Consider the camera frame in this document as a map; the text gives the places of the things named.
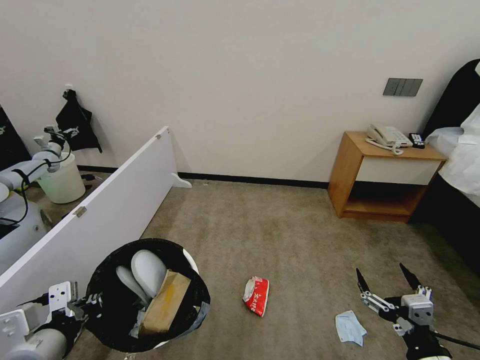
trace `partition foot stand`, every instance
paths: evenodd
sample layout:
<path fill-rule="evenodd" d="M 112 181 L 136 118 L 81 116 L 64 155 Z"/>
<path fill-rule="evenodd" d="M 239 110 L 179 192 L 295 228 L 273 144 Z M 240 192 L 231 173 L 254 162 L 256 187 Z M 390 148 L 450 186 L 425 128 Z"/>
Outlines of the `partition foot stand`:
<path fill-rule="evenodd" d="M 171 177 L 173 178 L 173 185 L 172 186 L 174 186 L 176 188 L 187 188 L 187 189 L 192 188 L 191 183 L 189 183 L 187 180 L 183 180 L 176 173 L 172 172 Z"/>

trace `wooden nightstand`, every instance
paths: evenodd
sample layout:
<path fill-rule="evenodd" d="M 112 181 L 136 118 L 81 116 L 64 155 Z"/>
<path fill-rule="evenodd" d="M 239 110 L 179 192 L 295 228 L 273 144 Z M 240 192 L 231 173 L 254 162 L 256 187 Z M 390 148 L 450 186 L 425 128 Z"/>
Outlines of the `wooden nightstand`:
<path fill-rule="evenodd" d="M 328 184 L 336 214 L 406 223 L 447 158 L 429 145 L 394 156 L 365 138 L 363 131 L 346 131 L 341 139 Z"/>

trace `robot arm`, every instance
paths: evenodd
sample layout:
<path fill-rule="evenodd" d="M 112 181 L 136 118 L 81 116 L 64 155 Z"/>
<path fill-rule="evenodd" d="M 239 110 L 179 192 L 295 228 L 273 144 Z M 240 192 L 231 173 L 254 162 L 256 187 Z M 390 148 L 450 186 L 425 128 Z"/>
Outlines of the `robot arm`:
<path fill-rule="evenodd" d="M 78 134 L 77 129 L 59 131 L 54 126 L 47 126 L 44 131 L 51 135 L 51 139 L 46 143 L 43 136 L 34 138 L 41 150 L 32 160 L 19 162 L 0 171 L 0 184 L 4 184 L 9 191 L 22 187 L 22 183 L 29 184 L 35 181 L 46 172 L 56 172 L 60 168 L 59 161 L 66 139 Z"/>
<path fill-rule="evenodd" d="M 42 326 L 33 302 L 49 305 Z M 0 359 L 61 360 L 89 317 L 101 316 L 101 311 L 101 295 L 78 299 L 76 282 L 50 286 L 39 298 L 0 315 Z"/>
<path fill-rule="evenodd" d="M 408 360 L 451 360 L 450 352 L 437 338 L 480 350 L 480 346 L 441 335 L 432 330 L 434 303 L 432 289 L 422 286 L 419 279 L 402 263 L 400 268 L 415 293 L 385 299 L 370 292 L 362 273 L 356 269 L 360 300 L 382 319 L 392 322 L 393 330 L 402 337 L 408 348 Z"/>

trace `white bucket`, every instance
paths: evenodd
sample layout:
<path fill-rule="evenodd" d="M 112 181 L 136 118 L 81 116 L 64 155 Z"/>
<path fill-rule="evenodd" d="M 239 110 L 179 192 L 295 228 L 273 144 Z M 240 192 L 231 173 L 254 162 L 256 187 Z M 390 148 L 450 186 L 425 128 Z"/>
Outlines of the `white bucket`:
<path fill-rule="evenodd" d="M 68 152 L 62 152 L 61 159 L 65 159 L 68 154 Z M 60 169 L 47 172 L 39 177 L 37 182 L 50 201 L 55 204 L 70 203 L 85 194 L 85 185 L 75 163 L 75 155 L 72 153 L 60 163 Z"/>

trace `black baseboard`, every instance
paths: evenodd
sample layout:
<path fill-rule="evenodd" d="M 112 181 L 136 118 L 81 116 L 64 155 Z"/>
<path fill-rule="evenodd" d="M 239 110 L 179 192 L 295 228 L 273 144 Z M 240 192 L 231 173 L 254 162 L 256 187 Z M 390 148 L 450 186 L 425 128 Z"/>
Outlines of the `black baseboard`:
<path fill-rule="evenodd" d="M 179 172 L 178 176 L 181 177 L 182 179 L 215 180 L 215 181 L 226 181 L 226 182 L 234 182 L 234 183 L 265 184 L 265 185 L 287 185 L 287 186 L 293 186 L 293 187 L 299 187 L 299 188 L 326 189 L 329 186 L 329 183 L 324 181 L 289 180 L 289 179 L 251 177 L 251 176 L 213 175 L 213 174 L 200 174 L 200 173 L 194 173 L 194 172 Z"/>
<path fill-rule="evenodd" d="M 106 167 L 106 166 L 89 166 L 89 165 L 77 165 L 80 171 L 93 171 L 96 173 L 114 173 L 118 167 Z"/>

